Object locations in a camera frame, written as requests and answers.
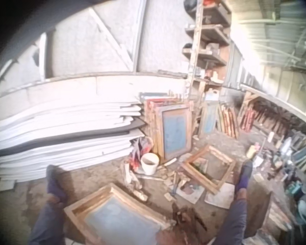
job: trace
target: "white bucket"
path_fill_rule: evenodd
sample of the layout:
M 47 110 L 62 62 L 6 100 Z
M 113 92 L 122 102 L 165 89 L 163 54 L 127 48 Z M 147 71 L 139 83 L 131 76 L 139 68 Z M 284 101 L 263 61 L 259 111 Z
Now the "white bucket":
M 160 163 L 159 157 L 154 153 L 145 153 L 141 158 L 142 168 L 146 175 L 153 175 Z

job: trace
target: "metal beam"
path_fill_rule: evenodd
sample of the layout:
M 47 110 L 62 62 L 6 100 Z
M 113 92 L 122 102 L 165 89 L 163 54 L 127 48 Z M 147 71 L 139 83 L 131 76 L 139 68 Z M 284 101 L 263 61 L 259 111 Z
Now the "metal beam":
M 47 34 L 43 33 L 40 37 L 39 43 L 39 70 L 40 79 L 44 81 L 46 77 L 46 47 L 47 47 Z
M 252 42 L 268 42 L 268 43 L 280 43 L 280 44 L 290 44 L 290 45 L 294 45 L 295 42 L 289 42 L 289 41 L 284 41 L 284 40 L 274 40 L 274 39 L 254 39 L 254 38 L 250 38 L 249 41 Z
M 288 24 L 288 25 L 297 25 L 303 26 L 306 25 L 306 20 L 298 19 L 286 19 L 286 20 L 273 20 L 273 19 L 247 19 L 238 21 L 239 24 Z
M 291 55 L 295 55 L 297 48 L 299 47 L 300 42 L 303 40 L 304 36 L 306 35 L 306 28 L 302 31 L 301 36 L 299 37 L 299 40 L 297 41 L 294 50 L 292 51 Z
M 283 66 L 283 62 L 277 62 L 277 61 L 272 61 L 272 60 L 261 60 L 260 61 L 261 64 L 273 64 L 273 65 L 280 65 L 280 66 Z M 304 69 L 306 70 L 306 67 L 303 67 L 303 66 L 300 66 L 300 65 L 291 65 L 290 67 L 292 68 L 299 68 L 299 69 Z
M 138 8 L 137 19 L 135 23 L 135 38 L 133 43 L 133 72 L 137 72 L 137 64 L 138 64 L 138 56 L 139 56 L 139 47 L 141 43 L 142 37 L 142 30 L 143 30 L 143 22 L 144 22 L 144 15 L 147 6 L 147 0 L 141 0 L 140 5 Z
M 0 70 L 0 81 L 3 79 L 4 75 L 7 73 L 7 71 L 9 70 L 9 68 L 11 67 L 11 65 L 14 63 L 14 61 L 8 60 L 4 66 L 1 68 Z
M 277 48 L 268 47 L 268 46 L 265 46 L 265 45 L 262 45 L 262 44 L 257 44 L 257 43 L 255 43 L 254 45 L 259 46 L 259 47 L 263 47 L 263 48 L 265 48 L 265 49 L 267 49 L 267 50 L 275 51 L 275 52 L 277 52 L 277 53 L 279 53 L 279 54 L 283 54 L 283 55 L 288 56 L 288 57 L 290 57 L 290 58 L 292 58 L 292 59 L 294 59 L 294 60 L 297 60 L 297 61 L 299 61 L 299 62 L 302 61 L 301 58 L 298 58 L 297 56 L 294 56 L 294 55 L 288 54 L 288 53 L 286 53 L 286 52 L 283 52 L 282 50 L 278 50 Z
M 127 49 L 124 45 L 121 45 L 117 42 L 117 40 L 114 38 L 114 36 L 111 34 L 109 29 L 106 27 L 104 22 L 101 20 L 99 15 L 96 13 L 96 11 L 93 8 L 89 8 L 89 13 L 97 23 L 100 31 L 105 35 L 107 41 L 110 43 L 112 48 L 116 51 L 118 56 L 122 59 L 128 70 L 133 70 L 133 62 L 128 54 Z

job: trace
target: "diagonal beam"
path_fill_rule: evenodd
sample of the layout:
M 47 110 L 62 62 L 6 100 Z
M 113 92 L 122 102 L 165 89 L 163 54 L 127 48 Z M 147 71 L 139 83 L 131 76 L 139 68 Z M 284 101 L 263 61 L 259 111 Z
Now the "diagonal beam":
M 294 56 L 294 55 L 291 55 L 291 54 L 288 54 L 286 52 L 283 52 L 282 50 L 278 50 L 277 48 L 268 47 L 268 46 L 265 46 L 265 45 L 262 45 L 262 44 L 257 44 L 257 43 L 255 43 L 254 45 L 255 46 L 259 46 L 259 47 L 263 47 L 263 48 L 265 48 L 267 50 L 272 50 L 272 51 L 277 52 L 279 54 L 283 54 L 283 55 L 288 56 L 288 57 L 290 57 L 290 58 L 292 58 L 294 60 L 297 60 L 299 62 L 303 61 L 301 58 L 299 58 L 297 56 Z
M 297 19 L 247 19 L 238 21 L 239 24 L 288 24 L 288 25 L 297 25 L 304 26 L 306 25 L 306 20 L 297 20 Z
M 303 40 L 304 36 L 306 35 L 306 28 L 302 31 L 299 40 L 297 41 L 294 50 L 292 51 L 291 55 L 295 55 L 297 48 L 299 47 L 300 42 Z M 290 59 L 287 60 L 285 67 L 288 66 Z
M 8 60 L 0 70 L 0 81 L 4 78 L 4 75 L 7 73 L 11 65 L 14 63 L 14 60 Z
M 144 21 L 144 15 L 145 15 L 145 9 L 147 5 L 147 0 L 141 0 L 138 14 L 137 14 L 137 20 L 135 23 L 135 38 L 133 43 L 133 72 L 137 72 L 137 65 L 138 65 L 138 56 L 139 56 L 139 47 L 141 43 L 141 37 L 142 37 L 142 30 L 143 30 L 143 21 Z
M 43 33 L 40 37 L 40 52 L 39 52 L 39 70 L 40 70 L 40 79 L 44 81 L 46 77 L 46 47 L 47 47 L 47 34 Z
M 115 50 L 115 52 L 118 54 L 118 56 L 122 59 L 128 70 L 133 70 L 133 62 L 125 48 L 124 45 L 120 45 L 117 40 L 114 38 L 114 36 L 111 34 L 109 29 L 106 27 L 104 22 L 101 20 L 99 15 L 96 13 L 96 11 L 93 8 L 89 8 L 89 13 L 97 23 L 100 31 L 105 35 L 105 38 L 110 43 L 112 48 Z

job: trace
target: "wooden plank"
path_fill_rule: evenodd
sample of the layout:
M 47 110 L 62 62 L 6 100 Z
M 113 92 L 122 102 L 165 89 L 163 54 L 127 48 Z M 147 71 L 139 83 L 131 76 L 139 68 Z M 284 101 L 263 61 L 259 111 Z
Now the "wooden plank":
M 224 120 L 222 116 L 222 111 L 220 105 L 218 106 L 218 115 L 219 115 L 219 121 L 220 121 L 220 131 L 222 133 L 225 133 L 225 127 L 224 127 Z
M 233 121 L 234 121 L 234 129 L 235 129 L 235 136 L 236 136 L 236 139 L 239 138 L 239 126 L 238 126 L 238 120 L 236 118 L 236 113 L 235 113 L 235 110 L 233 107 L 230 107 L 230 111 L 232 113 L 232 116 L 233 116 Z
M 236 138 L 234 119 L 233 119 L 233 115 L 229 108 L 227 109 L 227 113 L 229 115 L 229 121 L 230 121 L 230 126 L 231 126 L 231 137 Z
M 251 93 L 247 91 L 245 93 L 244 101 L 243 101 L 243 104 L 241 105 L 241 108 L 240 108 L 240 111 L 239 111 L 239 114 L 238 114 L 238 117 L 237 117 L 238 125 L 242 124 L 242 119 L 247 112 L 248 103 L 249 103 L 249 100 L 248 100 L 249 96 L 251 96 Z
M 192 53 L 191 48 L 183 48 L 183 54 L 187 57 L 190 57 Z M 216 63 L 218 65 L 226 66 L 227 62 L 222 59 L 219 55 L 214 54 L 211 50 L 204 50 L 200 49 L 198 51 L 198 58 L 199 59 L 206 59 L 211 61 L 212 63 Z
M 193 35 L 195 25 L 185 28 L 189 35 Z M 213 24 L 204 24 L 201 28 L 201 39 L 209 42 L 220 43 L 221 45 L 230 45 L 230 39 L 220 30 L 220 27 Z

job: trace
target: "dirt floor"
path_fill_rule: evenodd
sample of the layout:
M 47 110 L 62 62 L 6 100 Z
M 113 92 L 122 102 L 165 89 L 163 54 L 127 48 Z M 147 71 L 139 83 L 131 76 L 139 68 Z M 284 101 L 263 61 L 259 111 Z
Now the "dirt floor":
M 214 132 L 200 141 L 193 140 L 192 152 L 195 153 L 199 148 L 209 143 L 234 158 L 237 165 L 233 179 L 229 179 L 228 182 L 235 183 L 241 164 L 246 160 L 245 153 L 247 149 L 255 142 L 262 144 L 262 141 L 263 136 L 257 131 L 252 131 L 249 134 L 243 132 L 239 140 L 232 139 L 220 132 Z M 62 186 L 69 195 L 68 203 L 74 203 L 110 182 L 114 182 L 124 189 L 119 170 L 119 165 L 122 161 L 123 158 L 61 174 Z M 215 179 L 220 178 L 218 169 L 214 169 L 212 175 Z M 271 189 L 276 192 L 283 205 L 288 204 L 283 187 L 277 183 L 272 183 L 272 181 L 266 182 L 261 186 L 253 178 L 250 181 L 248 189 L 248 223 L 256 219 L 255 214 L 259 212 L 265 196 Z M 163 182 L 145 180 L 143 185 L 143 191 L 149 196 L 146 204 L 155 211 L 171 217 L 171 203 L 163 196 L 166 193 Z M 0 192 L 0 234 L 3 235 L 8 244 L 27 243 L 31 227 L 34 225 L 38 213 L 46 200 L 45 193 L 45 179 L 19 183 L 14 190 Z M 208 228 L 205 240 L 209 241 L 217 234 L 228 211 L 205 203 L 205 196 L 206 191 L 195 205 L 176 196 L 176 203 L 179 207 L 188 206 L 195 209 Z M 71 239 L 83 242 L 83 237 L 69 221 L 66 224 L 66 235 Z

